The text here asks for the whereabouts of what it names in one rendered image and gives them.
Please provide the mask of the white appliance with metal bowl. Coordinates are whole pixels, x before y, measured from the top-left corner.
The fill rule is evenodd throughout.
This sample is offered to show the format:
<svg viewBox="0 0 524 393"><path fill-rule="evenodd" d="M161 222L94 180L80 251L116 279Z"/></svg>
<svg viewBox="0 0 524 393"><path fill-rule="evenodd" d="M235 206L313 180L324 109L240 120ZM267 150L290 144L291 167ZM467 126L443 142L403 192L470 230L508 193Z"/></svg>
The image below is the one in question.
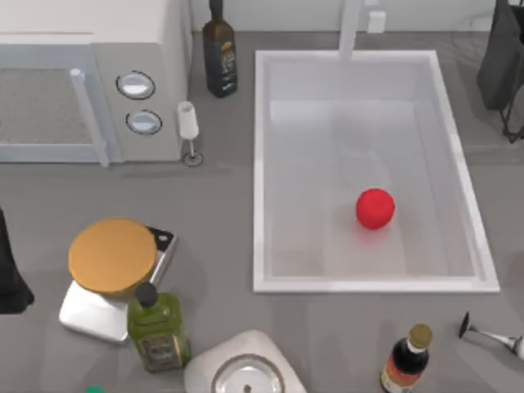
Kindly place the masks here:
<svg viewBox="0 0 524 393"><path fill-rule="evenodd" d="M183 372L186 393L308 393L268 335L237 334L193 358Z"/></svg>

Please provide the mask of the white sink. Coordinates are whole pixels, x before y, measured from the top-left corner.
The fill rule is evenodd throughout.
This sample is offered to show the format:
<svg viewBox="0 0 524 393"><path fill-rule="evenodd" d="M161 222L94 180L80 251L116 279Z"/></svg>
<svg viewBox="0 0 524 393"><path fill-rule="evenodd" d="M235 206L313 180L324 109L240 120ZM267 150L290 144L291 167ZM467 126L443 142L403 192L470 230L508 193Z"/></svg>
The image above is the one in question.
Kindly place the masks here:
<svg viewBox="0 0 524 393"><path fill-rule="evenodd" d="M433 51L258 51L253 217L256 292L499 291Z"/></svg>

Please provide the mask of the small white wall socket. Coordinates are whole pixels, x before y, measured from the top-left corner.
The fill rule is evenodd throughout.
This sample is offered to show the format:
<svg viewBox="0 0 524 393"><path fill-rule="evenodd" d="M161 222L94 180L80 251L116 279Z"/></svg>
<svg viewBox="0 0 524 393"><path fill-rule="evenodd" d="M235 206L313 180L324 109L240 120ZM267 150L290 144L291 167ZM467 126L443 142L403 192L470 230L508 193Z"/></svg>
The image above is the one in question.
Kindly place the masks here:
<svg viewBox="0 0 524 393"><path fill-rule="evenodd" d="M386 30L386 13L384 11L371 11L368 13L368 34L381 34Z"/></svg>

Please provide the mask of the lying wine glass black base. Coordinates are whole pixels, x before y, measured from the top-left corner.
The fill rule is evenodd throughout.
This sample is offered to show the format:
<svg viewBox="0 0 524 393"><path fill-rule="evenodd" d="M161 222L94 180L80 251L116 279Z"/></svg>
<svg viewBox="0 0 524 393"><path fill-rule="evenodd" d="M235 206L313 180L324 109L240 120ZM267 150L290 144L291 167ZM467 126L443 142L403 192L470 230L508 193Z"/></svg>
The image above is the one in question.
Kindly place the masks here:
<svg viewBox="0 0 524 393"><path fill-rule="evenodd" d="M524 335L518 337L503 336L492 332L486 332L474 326L470 320L470 313L466 312L458 330L458 337L463 338L466 332L475 332L488 337L504 345L512 354L524 361Z"/></svg>

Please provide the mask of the round microwave knob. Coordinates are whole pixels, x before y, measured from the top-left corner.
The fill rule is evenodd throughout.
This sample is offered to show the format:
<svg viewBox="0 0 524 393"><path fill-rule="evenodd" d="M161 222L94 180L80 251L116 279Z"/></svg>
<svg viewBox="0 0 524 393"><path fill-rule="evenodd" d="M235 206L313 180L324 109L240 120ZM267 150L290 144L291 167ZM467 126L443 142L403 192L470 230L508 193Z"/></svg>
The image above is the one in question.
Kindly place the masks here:
<svg viewBox="0 0 524 393"><path fill-rule="evenodd" d="M162 119L153 111L136 111L126 115L125 123L134 133L153 135L162 128Z"/></svg>
<svg viewBox="0 0 524 393"><path fill-rule="evenodd" d="M137 70L133 70L126 75L119 75L115 83L118 91L131 100L148 99L156 90L153 79Z"/></svg>

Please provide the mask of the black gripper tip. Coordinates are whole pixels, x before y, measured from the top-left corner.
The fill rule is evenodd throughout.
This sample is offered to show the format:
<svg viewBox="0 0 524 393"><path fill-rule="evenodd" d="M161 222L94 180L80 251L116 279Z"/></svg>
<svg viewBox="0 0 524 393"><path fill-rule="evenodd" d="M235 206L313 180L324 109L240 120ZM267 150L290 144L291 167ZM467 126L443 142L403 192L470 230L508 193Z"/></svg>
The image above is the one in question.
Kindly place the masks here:
<svg viewBox="0 0 524 393"><path fill-rule="evenodd" d="M0 207L0 315L22 314L33 303L34 293L16 266L5 215Z"/></svg>

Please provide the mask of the round wooden board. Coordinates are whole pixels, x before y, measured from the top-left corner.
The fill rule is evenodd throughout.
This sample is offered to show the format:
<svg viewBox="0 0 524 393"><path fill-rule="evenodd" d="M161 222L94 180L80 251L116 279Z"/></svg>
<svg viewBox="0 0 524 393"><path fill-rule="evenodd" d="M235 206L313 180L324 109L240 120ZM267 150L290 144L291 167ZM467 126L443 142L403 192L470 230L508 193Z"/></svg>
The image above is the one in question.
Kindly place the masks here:
<svg viewBox="0 0 524 393"><path fill-rule="evenodd" d="M123 296L152 276L156 256L156 241L146 226L129 218L105 218L72 241L68 268L82 288Z"/></svg>

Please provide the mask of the pale microwave oven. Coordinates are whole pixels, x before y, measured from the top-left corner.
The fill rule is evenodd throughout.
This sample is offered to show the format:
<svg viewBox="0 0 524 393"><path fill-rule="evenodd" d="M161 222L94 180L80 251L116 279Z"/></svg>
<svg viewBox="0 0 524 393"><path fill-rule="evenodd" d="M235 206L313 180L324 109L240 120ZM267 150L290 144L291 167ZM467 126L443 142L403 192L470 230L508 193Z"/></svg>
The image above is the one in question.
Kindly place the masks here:
<svg viewBox="0 0 524 393"><path fill-rule="evenodd" d="M191 39L0 33L0 163L176 161Z"/></svg>

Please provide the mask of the green oil bottle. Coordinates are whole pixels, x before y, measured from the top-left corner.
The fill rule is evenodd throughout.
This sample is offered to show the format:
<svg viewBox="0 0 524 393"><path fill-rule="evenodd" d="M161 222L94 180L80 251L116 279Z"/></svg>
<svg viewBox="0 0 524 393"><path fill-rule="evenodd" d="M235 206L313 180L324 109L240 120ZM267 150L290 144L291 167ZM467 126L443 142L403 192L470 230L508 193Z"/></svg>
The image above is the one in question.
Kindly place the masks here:
<svg viewBox="0 0 524 393"><path fill-rule="evenodd" d="M140 283L129 300L127 329L143 367L150 373L185 368L191 350L179 299Z"/></svg>

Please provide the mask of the standing white wine glass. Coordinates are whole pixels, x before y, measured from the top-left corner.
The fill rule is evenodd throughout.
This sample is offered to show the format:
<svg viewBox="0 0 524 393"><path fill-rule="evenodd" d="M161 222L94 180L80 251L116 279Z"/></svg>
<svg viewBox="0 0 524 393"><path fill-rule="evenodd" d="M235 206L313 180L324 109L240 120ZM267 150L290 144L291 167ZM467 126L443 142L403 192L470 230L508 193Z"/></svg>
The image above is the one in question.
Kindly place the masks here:
<svg viewBox="0 0 524 393"><path fill-rule="evenodd" d="M183 163L188 167L197 167L203 163L204 156L194 146L194 141L200 133L196 108L191 102L185 101L178 104L177 111L180 137L188 145Z"/></svg>

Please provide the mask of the black folding stand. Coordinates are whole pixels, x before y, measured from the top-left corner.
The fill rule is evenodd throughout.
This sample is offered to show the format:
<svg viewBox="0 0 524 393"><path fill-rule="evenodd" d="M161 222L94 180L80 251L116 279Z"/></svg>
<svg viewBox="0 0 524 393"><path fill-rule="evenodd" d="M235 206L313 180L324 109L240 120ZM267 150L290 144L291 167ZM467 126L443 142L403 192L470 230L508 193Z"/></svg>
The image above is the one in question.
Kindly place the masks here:
<svg viewBox="0 0 524 393"><path fill-rule="evenodd" d="M524 139L524 121L512 132L509 121L519 90L524 87L524 0L496 0L486 50L477 73L484 107L497 111L502 134L510 143Z"/></svg>

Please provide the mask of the red apple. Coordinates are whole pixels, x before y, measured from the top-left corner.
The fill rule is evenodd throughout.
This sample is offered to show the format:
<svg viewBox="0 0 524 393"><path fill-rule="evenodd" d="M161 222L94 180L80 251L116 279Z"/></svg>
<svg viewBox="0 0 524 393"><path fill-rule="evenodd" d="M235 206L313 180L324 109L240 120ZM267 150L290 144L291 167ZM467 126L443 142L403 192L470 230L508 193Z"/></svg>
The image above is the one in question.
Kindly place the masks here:
<svg viewBox="0 0 524 393"><path fill-rule="evenodd" d="M377 230L385 227L394 213L394 198L381 188L375 187L363 191L356 201L356 219L366 229Z"/></svg>

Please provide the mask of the dark sauce bottle gold cap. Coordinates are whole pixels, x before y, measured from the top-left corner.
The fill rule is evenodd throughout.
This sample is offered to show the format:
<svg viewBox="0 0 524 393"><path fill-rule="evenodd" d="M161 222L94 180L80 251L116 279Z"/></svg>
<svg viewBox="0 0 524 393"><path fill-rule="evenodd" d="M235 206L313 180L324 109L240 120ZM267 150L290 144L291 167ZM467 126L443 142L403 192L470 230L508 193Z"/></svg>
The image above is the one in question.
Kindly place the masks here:
<svg viewBox="0 0 524 393"><path fill-rule="evenodd" d="M432 336L428 325L417 323L394 344L380 373L380 384L386 393L413 393L428 365Z"/></svg>

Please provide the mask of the silver kitchen scale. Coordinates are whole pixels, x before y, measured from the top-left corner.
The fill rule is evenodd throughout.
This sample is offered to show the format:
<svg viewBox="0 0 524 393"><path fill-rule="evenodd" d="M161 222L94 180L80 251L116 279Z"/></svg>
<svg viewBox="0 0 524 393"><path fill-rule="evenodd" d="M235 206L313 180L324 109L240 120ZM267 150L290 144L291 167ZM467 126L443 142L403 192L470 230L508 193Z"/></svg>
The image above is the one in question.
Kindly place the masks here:
<svg viewBox="0 0 524 393"><path fill-rule="evenodd" d="M176 248L176 234L150 227L156 240L156 264L148 281L157 286ZM73 281L62 301L59 321L65 328L87 336L122 344L128 339L127 308L132 291L122 297L91 292Z"/></svg>

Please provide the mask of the white tall tap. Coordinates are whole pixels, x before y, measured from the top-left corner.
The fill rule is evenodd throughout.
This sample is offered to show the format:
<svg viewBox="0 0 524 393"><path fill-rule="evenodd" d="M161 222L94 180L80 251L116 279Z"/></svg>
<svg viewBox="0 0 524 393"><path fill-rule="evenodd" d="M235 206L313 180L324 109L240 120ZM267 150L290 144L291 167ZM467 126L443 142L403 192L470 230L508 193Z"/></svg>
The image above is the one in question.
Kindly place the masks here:
<svg viewBox="0 0 524 393"><path fill-rule="evenodd" d="M344 0L343 3L338 51L344 60L349 60L353 52L360 6L360 0Z"/></svg>

